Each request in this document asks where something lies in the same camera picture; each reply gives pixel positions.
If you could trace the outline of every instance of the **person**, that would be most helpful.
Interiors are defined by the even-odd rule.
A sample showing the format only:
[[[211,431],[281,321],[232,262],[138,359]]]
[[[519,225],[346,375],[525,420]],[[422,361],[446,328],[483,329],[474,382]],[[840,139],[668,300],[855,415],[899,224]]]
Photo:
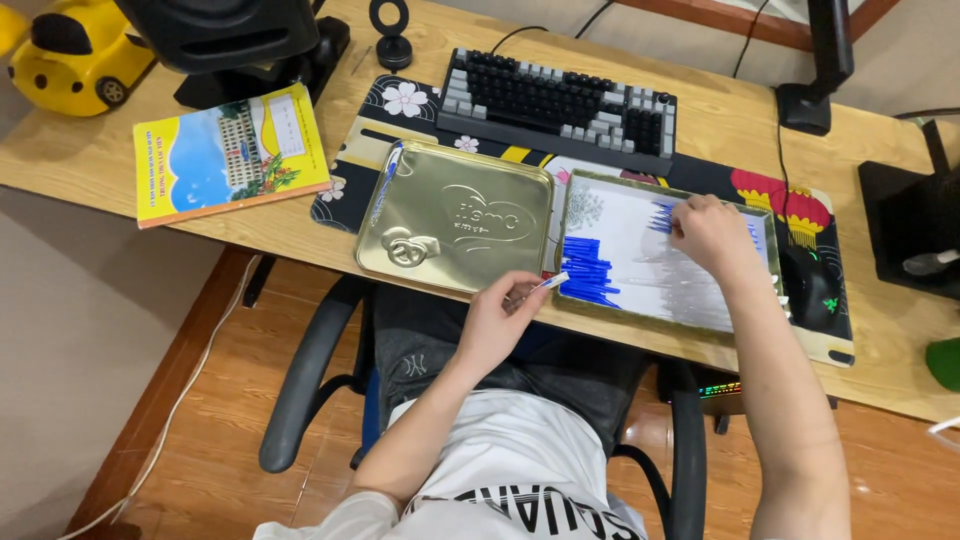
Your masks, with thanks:
[[[837,427],[743,216],[709,195],[676,205],[673,219],[673,245],[717,280],[732,319],[762,472],[751,538],[850,538]],[[539,282],[508,273],[473,295],[466,319],[459,303],[382,287],[374,325],[389,428],[322,523],[264,524],[254,538],[647,538],[606,485],[617,419],[646,362],[576,336],[542,338],[517,358],[547,291],[513,313],[504,297]]]

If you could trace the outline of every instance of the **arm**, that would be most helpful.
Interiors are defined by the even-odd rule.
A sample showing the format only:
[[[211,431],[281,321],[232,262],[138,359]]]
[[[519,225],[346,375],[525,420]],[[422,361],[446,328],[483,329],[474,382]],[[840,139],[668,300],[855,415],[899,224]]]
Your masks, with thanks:
[[[763,477],[751,538],[850,538],[847,465],[833,413],[743,216],[698,196],[675,207],[674,223],[674,245],[717,280],[730,310]]]
[[[475,295],[456,354],[360,462],[345,498],[376,491],[390,498],[397,512],[413,499],[437,466],[453,421],[467,395],[514,349],[543,306],[547,289],[534,291],[508,314],[503,300],[515,289],[543,280],[527,272],[509,272]]]

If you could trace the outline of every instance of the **desk mat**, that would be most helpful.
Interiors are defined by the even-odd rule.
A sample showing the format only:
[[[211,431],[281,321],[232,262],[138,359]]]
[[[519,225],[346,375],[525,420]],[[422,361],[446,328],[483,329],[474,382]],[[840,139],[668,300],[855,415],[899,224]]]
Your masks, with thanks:
[[[551,272],[554,271],[555,238],[560,230],[566,184],[573,169],[586,169],[694,193],[713,193],[722,200],[742,202],[760,209],[773,211],[783,208],[786,197],[783,181],[683,154],[674,154],[673,168],[664,178],[438,130],[434,121],[440,110],[440,93],[441,89],[436,86],[396,75],[377,78],[357,113],[347,139],[340,147],[337,159],[330,167],[331,188],[318,193],[310,209],[317,223],[354,234],[360,230],[380,168],[390,146],[401,138],[527,163],[553,175],[553,217],[545,267]],[[807,330],[792,319],[791,324],[810,358],[849,367],[853,365],[852,331],[832,203],[826,193],[816,189],[791,185],[790,192],[787,217],[776,211],[778,244],[787,245],[789,237],[794,243],[816,251],[839,278],[841,285],[840,298],[836,299],[834,306],[838,316],[833,318],[830,329]]]

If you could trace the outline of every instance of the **mechanical keyboard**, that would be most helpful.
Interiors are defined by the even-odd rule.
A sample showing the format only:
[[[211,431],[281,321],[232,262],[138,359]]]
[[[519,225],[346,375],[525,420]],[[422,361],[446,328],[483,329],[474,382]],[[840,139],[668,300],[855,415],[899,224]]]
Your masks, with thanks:
[[[670,172],[677,97],[491,53],[453,51],[437,128],[636,172]]]

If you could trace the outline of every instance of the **wooden desk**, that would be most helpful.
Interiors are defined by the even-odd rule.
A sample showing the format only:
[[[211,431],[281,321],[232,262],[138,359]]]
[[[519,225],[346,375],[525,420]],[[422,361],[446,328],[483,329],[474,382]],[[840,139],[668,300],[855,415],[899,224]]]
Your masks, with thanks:
[[[411,22],[405,35],[414,43],[416,58],[403,76],[426,83],[441,83],[453,47],[489,50],[516,27],[421,0],[408,3]],[[384,70],[371,50],[379,35],[370,24],[366,5],[331,0],[322,14],[344,19],[353,38],[316,107],[326,157],[332,162],[373,79]],[[500,52],[675,93],[684,107],[679,152],[781,177],[773,96],[765,87],[536,31],[512,37]],[[172,97],[181,79],[157,66],[129,103],[92,119],[34,111],[0,148],[0,184],[133,216],[132,124],[187,112]],[[960,147],[960,130],[948,126],[942,131],[948,148]],[[829,136],[784,131],[782,137],[791,182],[825,191],[833,202],[847,272],[856,364],[838,369],[815,363],[825,389],[843,399],[932,421],[960,414],[960,394],[940,387],[923,362],[927,342],[960,335],[956,305],[877,280],[856,177],[856,166],[864,160],[932,172],[920,130],[907,122],[834,106]],[[300,197],[175,228],[363,274],[353,260],[355,237],[315,224],[309,215],[311,201],[312,197]],[[539,319],[736,369],[731,338],[707,339],[687,331],[611,324],[550,306]]]

